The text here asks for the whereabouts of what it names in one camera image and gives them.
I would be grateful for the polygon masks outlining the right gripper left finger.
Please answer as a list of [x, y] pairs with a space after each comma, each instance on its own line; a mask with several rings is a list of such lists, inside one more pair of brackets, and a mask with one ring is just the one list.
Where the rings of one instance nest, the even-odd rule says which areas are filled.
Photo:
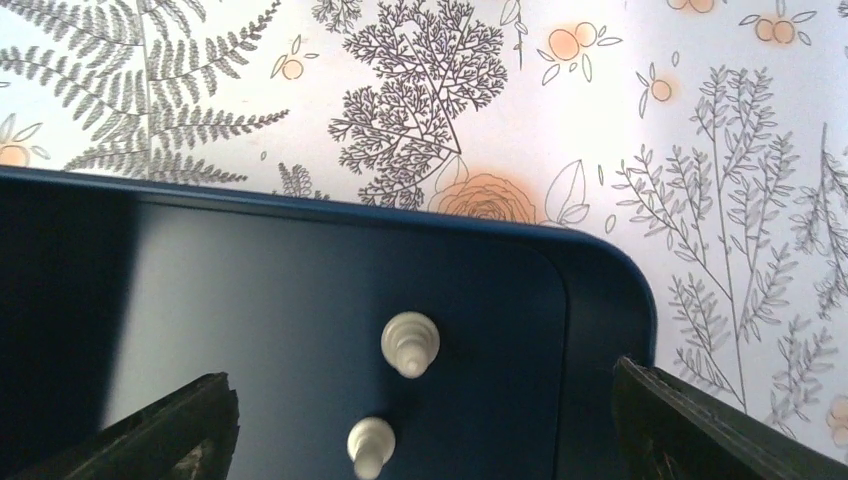
[[238, 435], [237, 392], [208, 373], [13, 477], [225, 479]]

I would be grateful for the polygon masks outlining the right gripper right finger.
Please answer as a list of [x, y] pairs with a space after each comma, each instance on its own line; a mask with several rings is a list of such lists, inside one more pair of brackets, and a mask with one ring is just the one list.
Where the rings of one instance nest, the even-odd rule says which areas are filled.
[[844, 479], [829, 458], [655, 367], [619, 358], [612, 413], [632, 479]]

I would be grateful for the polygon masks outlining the dark blue piece tray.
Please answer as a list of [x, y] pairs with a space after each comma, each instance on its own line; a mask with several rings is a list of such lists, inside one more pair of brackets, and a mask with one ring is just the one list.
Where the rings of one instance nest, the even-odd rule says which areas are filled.
[[[407, 311], [440, 333], [415, 379], [381, 351]], [[350, 479], [369, 416], [385, 479], [622, 479], [613, 368], [655, 330], [633, 262], [575, 230], [1, 171], [6, 475], [225, 372], [234, 479]]]

